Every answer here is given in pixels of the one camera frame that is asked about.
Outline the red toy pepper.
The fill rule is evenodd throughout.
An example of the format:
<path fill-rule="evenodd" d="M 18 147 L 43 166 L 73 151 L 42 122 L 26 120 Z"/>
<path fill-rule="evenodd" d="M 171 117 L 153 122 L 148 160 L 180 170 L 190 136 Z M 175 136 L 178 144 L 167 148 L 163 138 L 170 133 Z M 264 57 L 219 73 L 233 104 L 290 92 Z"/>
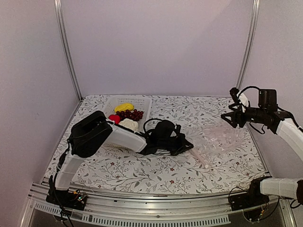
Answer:
<path fill-rule="evenodd" d="M 119 124 L 121 121 L 121 117 L 116 114 L 111 114 L 108 118 L 109 120 L 113 121 L 115 124 Z"/>

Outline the clear zip top bag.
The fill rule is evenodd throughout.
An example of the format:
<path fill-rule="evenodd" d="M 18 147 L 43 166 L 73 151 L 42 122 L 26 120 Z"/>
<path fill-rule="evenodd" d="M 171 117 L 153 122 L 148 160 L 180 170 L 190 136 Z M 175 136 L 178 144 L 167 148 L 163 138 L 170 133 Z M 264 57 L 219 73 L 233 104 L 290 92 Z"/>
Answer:
<path fill-rule="evenodd" d="M 245 131 L 241 128 L 233 128 L 226 122 L 219 122 L 187 128 L 185 135 L 194 145 L 190 150 L 191 155 L 201 163 L 202 168 L 208 169 L 212 158 L 222 158 L 244 141 Z"/>

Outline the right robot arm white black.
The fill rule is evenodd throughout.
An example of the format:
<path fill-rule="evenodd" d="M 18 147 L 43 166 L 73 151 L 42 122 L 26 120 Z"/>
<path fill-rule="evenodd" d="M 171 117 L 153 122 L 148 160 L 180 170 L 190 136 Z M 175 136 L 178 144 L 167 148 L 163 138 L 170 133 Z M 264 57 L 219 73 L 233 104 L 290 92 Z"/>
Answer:
<path fill-rule="evenodd" d="M 292 113 L 278 106 L 276 90 L 257 88 L 258 106 L 252 107 L 244 94 L 248 89 L 250 87 L 243 90 L 233 87 L 230 90 L 234 103 L 229 105 L 230 112 L 222 114 L 221 118 L 233 128 L 242 128 L 246 123 L 262 124 L 282 138 L 302 158 L 303 129 Z M 266 203 L 269 195 L 293 199 L 302 205 L 303 181 L 295 178 L 260 177 L 251 181 L 244 200 L 248 206 L 255 206 L 259 202 Z"/>

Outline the white perforated plastic basket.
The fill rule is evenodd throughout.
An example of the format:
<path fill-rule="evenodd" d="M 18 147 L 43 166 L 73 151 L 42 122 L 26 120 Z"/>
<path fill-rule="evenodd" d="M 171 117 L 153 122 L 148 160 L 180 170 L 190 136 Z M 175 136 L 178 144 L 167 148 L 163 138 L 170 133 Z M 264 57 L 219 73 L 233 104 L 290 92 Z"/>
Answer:
<path fill-rule="evenodd" d="M 150 116 L 151 105 L 152 100 L 147 97 L 123 95 L 110 97 L 100 110 L 112 129 L 102 146 L 141 152 L 147 142 L 140 131 Z"/>

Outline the white toy cauliflower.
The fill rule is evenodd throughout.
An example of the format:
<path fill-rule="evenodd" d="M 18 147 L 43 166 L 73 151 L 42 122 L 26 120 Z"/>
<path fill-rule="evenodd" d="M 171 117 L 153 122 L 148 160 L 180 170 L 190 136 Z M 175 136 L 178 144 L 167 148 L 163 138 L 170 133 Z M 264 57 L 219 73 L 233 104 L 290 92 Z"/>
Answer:
<path fill-rule="evenodd" d="M 131 119 L 128 119 L 128 118 L 125 118 L 124 120 L 122 120 L 119 125 L 125 127 L 125 128 L 128 128 L 130 130 L 133 130 L 133 131 L 139 131 L 139 124 L 138 122 L 134 121 L 134 120 L 131 120 Z"/>

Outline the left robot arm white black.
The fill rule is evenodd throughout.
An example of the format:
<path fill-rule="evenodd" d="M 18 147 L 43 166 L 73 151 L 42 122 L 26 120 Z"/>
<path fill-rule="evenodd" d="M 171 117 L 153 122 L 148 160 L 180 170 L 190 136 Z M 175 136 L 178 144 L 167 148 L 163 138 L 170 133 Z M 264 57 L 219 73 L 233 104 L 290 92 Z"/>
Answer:
<path fill-rule="evenodd" d="M 157 125 L 150 130 L 143 126 L 136 132 L 116 124 L 105 117 L 102 111 L 95 111 L 76 123 L 67 139 L 67 149 L 61 154 L 55 174 L 50 176 L 49 185 L 53 188 L 52 198 L 60 205 L 70 202 L 66 192 L 71 180 L 87 158 L 95 155 L 104 143 L 113 143 L 141 155 L 155 154 L 159 149 L 177 156 L 194 147 L 181 133 L 181 126 L 168 120 L 156 119 Z"/>

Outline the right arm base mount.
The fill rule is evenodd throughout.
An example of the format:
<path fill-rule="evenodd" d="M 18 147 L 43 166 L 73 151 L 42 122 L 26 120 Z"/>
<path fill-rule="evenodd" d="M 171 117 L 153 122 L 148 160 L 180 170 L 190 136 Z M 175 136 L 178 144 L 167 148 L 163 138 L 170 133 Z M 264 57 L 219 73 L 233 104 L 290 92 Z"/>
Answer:
<path fill-rule="evenodd" d="M 228 203 L 232 211 L 242 210 L 244 218 L 251 224 L 260 222 L 272 216 L 276 211 L 280 198 L 278 197 L 274 208 L 269 213 L 269 196 L 258 192 L 250 192 L 240 187 L 234 187 L 228 194 Z"/>

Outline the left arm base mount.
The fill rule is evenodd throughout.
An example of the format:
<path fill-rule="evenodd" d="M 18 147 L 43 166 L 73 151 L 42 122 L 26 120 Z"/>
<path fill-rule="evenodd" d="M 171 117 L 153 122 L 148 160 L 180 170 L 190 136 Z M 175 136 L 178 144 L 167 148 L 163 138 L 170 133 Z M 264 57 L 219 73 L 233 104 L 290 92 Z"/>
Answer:
<path fill-rule="evenodd" d="M 57 190 L 55 187 L 56 176 L 51 176 L 48 180 L 49 191 L 46 197 L 46 202 L 58 205 L 64 208 L 84 211 L 87 203 L 87 194 L 75 190 L 73 192 L 67 190 Z"/>

